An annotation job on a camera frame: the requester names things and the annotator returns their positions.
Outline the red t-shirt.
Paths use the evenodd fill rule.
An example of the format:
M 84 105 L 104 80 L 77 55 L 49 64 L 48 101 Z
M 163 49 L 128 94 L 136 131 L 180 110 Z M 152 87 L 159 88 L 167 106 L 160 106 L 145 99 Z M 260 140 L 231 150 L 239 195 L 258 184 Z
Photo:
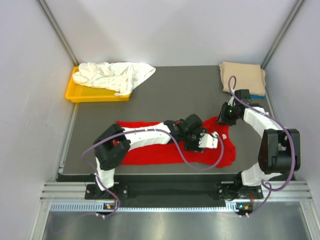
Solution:
M 227 125 L 219 125 L 216 123 L 217 117 L 211 117 L 203 122 L 203 127 L 209 133 L 217 132 L 221 137 L 224 145 L 223 157 L 217 164 L 217 168 L 223 168 L 232 165 L 236 159 L 236 147 L 229 138 L 229 127 Z M 216 149 L 207 148 L 203 153 L 192 152 L 184 149 L 184 144 L 180 142 L 179 147 L 190 163 L 201 163 L 205 165 L 213 165 L 219 159 L 221 154 L 221 146 Z M 183 163 L 183 159 L 179 154 L 174 143 L 155 144 L 145 147 L 139 147 L 129 151 L 122 165 L 164 165 L 164 164 L 179 164 Z

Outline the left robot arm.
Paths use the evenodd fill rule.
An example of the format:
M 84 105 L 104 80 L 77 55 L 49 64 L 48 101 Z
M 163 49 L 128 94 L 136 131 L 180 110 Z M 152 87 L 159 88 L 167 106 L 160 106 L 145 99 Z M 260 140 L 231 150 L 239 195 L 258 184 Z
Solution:
M 115 168 L 123 162 L 129 151 L 146 146 L 168 145 L 173 142 L 172 139 L 177 143 L 182 142 L 184 149 L 191 152 L 203 153 L 206 148 L 217 147 L 217 139 L 208 133 L 196 114 L 178 121 L 166 120 L 138 128 L 124 127 L 115 123 L 94 143 L 100 143 L 113 135 L 116 136 L 114 139 L 94 148 L 97 174 L 100 179 L 96 180 L 96 192 L 105 199 L 113 194 Z

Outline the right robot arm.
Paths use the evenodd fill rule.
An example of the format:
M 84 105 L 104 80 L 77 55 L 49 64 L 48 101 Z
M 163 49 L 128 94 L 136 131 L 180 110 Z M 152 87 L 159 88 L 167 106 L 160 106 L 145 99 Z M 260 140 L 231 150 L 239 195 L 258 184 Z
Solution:
M 257 163 L 237 174 L 233 192 L 245 198 L 253 187 L 264 186 L 277 192 L 291 181 L 301 166 L 300 133 L 284 127 L 259 104 L 251 102 L 249 90 L 232 90 L 216 120 L 219 125 L 234 126 L 243 120 L 261 137 Z

